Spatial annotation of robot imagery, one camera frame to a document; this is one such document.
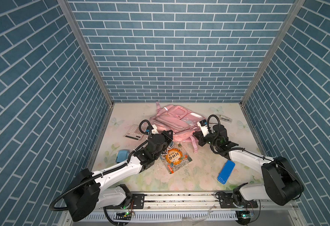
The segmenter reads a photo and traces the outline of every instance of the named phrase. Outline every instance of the metal frame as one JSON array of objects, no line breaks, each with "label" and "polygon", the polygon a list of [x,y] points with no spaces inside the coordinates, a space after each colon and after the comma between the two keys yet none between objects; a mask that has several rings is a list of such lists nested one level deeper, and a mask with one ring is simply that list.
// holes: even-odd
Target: metal frame
[{"label": "metal frame", "polygon": [[245,109],[245,106],[243,106],[243,105],[241,105],[241,104],[239,104],[239,106],[240,106],[240,109],[241,109],[242,112],[243,112],[243,115],[244,115],[244,117],[245,117],[245,120],[246,120],[247,123],[248,123],[249,129],[250,129],[250,132],[253,134],[253,137],[254,137],[254,139],[255,139],[255,142],[256,142],[257,145],[258,145],[258,148],[259,148],[259,150],[260,150],[260,153],[261,153],[262,155],[264,155],[264,156],[267,156],[267,152],[266,152],[266,150],[265,150],[265,148],[264,148],[262,142],[260,141],[259,135],[258,135],[258,133],[257,133],[257,131],[256,131],[256,129],[255,129],[253,123],[252,123],[252,121],[250,120],[250,118],[249,118],[249,116],[248,116],[248,112],[247,112],[247,110]]},{"label": "metal frame", "polygon": [[[168,211],[208,211],[210,207],[213,213],[222,211],[240,211],[246,208],[220,208],[219,200],[214,196],[215,191],[181,191],[181,192],[132,192],[145,194],[144,208],[135,209],[134,212],[154,212],[162,213]],[[284,206],[279,206],[272,201],[261,200],[261,210],[288,210],[295,226],[306,226],[303,216],[295,201],[290,201]],[[103,213],[102,208],[93,210],[93,212]],[[66,211],[58,223],[59,226],[68,226],[72,223],[72,218]]]},{"label": "metal frame", "polygon": [[266,53],[263,61],[260,63],[257,72],[254,75],[253,80],[250,82],[248,89],[246,90],[244,96],[242,97],[240,104],[245,105],[248,101],[251,93],[253,92],[255,86],[263,76],[264,71],[266,70],[269,62],[271,61],[274,53],[277,51],[280,43],[282,42],[285,34],[287,33],[288,29],[292,25],[294,19],[296,18],[298,12],[300,11],[301,7],[305,0],[295,0],[293,5],[290,7],[287,17],[285,18],[284,22],[280,26],[276,37],[274,38],[271,47],[269,48],[268,52]]},{"label": "metal frame", "polygon": [[[115,104],[113,103],[113,105],[109,106],[109,108],[107,110],[106,116],[103,120],[101,129],[99,131],[99,135],[97,136],[95,146],[93,147],[90,158],[88,159],[86,168],[88,168],[90,171],[92,171],[93,164],[95,163],[96,156],[98,154],[99,147],[100,147],[101,142],[103,140],[104,132],[106,131],[106,128],[108,126],[109,118],[111,117],[114,105]],[[59,226],[70,226],[71,223],[72,223],[72,217],[69,214],[68,210],[63,211],[62,215],[61,215],[61,218],[59,219],[58,225]]]},{"label": "metal frame", "polygon": [[80,27],[78,26],[78,23],[76,21],[76,18],[74,17],[74,14],[72,12],[72,9],[71,7],[69,6],[69,3],[67,0],[57,0],[58,1],[58,4],[59,4],[59,7],[61,8],[61,10],[63,11],[63,14],[65,16],[65,18],[67,19],[67,22],[69,24],[69,26],[71,27],[72,29],[72,32],[74,34],[74,37],[76,38],[78,44],[80,45],[80,48],[93,72],[93,75],[95,76],[98,84],[99,84],[99,87],[101,88],[108,104],[110,106],[113,105],[113,101],[111,99],[111,96],[109,95],[107,89],[106,89],[106,86],[103,82],[103,79],[101,77],[101,74],[98,70],[98,67],[93,59],[93,56],[90,52],[90,49],[88,48],[88,45],[85,41],[85,38],[83,37],[82,35],[82,32],[81,32],[81,29]]},{"label": "metal frame", "polygon": [[[151,210],[134,212],[133,217],[130,221],[115,219],[116,213],[121,213],[123,210],[107,210],[109,217],[115,222],[127,222],[127,223],[158,223],[158,222],[201,222],[201,221],[234,221],[237,220],[236,211],[234,210],[222,210],[210,213],[208,211],[157,211],[153,212]],[[92,212],[80,223],[90,224],[92,222],[106,222],[106,216],[104,212]]]},{"label": "metal frame", "polygon": [[106,131],[106,128],[108,126],[109,118],[112,115],[112,111],[113,111],[114,106],[115,106],[115,104],[113,103],[113,105],[109,106],[109,108],[107,110],[106,116],[105,116],[104,121],[103,121],[102,126],[101,126],[101,130],[99,131],[99,135],[97,136],[95,146],[93,147],[90,158],[88,159],[86,168],[88,168],[90,171],[92,171],[93,164],[95,163],[95,160],[96,160],[96,157],[97,157],[97,154],[98,154],[98,150],[99,150],[99,147],[101,146],[103,136],[104,136],[104,132]]}]

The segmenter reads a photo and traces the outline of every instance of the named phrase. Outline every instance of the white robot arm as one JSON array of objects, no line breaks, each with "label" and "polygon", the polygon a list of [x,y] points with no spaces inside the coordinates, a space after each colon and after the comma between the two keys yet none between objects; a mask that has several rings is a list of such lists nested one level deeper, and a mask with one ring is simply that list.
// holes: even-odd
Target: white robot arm
[{"label": "white robot arm", "polygon": [[[258,153],[236,147],[238,144],[229,141],[226,129],[220,125],[220,122],[213,126],[213,131],[209,128],[206,131],[206,126],[207,124],[202,122],[201,131],[194,133],[200,146],[210,144],[214,153],[240,162],[263,176],[264,184],[242,184],[233,190],[232,199],[237,206],[246,205],[248,201],[255,199],[272,200],[279,205],[284,205],[303,192],[302,183],[295,176],[294,170],[285,158],[261,156]],[[153,129],[151,126],[147,128],[147,131],[153,131],[154,134],[150,133],[149,138],[132,151],[126,161],[94,172],[90,172],[88,169],[82,170],[66,191],[50,204],[50,210],[69,210],[72,220],[76,222],[85,218],[95,208],[128,207],[132,194],[126,185],[109,187],[128,176],[148,169],[166,151],[172,142],[172,131],[163,131],[158,134]],[[62,198],[67,206],[55,207],[55,204]]]}]

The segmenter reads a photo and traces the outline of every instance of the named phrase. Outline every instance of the book cover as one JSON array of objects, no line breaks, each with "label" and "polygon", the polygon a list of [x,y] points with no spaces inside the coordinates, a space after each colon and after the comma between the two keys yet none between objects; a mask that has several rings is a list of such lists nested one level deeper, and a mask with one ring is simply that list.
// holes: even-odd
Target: book cover
[{"label": "book cover", "polygon": [[180,143],[175,143],[174,147],[168,148],[167,153],[161,155],[160,158],[170,174],[192,161]]}]

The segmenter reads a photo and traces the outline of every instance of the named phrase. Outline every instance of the blue pencil case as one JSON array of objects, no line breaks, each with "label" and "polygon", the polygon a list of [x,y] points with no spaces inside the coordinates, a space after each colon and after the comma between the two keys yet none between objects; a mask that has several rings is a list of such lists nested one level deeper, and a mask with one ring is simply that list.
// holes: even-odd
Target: blue pencil case
[{"label": "blue pencil case", "polygon": [[234,167],[235,167],[235,163],[228,160],[224,165],[223,169],[219,173],[218,181],[222,184],[225,184],[228,178],[230,177]]}]

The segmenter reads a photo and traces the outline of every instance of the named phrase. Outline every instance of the brick wallpaper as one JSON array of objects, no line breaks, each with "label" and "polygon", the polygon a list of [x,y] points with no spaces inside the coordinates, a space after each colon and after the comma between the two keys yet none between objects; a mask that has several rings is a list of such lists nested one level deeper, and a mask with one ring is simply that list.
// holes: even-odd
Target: brick wallpaper
[{"label": "brick wallpaper", "polygon": [[56,0],[0,0],[0,225],[52,225],[108,104]]},{"label": "brick wallpaper", "polygon": [[268,154],[305,184],[308,225],[330,225],[330,0],[306,0],[246,109]]},{"label": "brick wallpaper", "polygon": [[69,2],[115,102],[239,102],[293,1]]}]

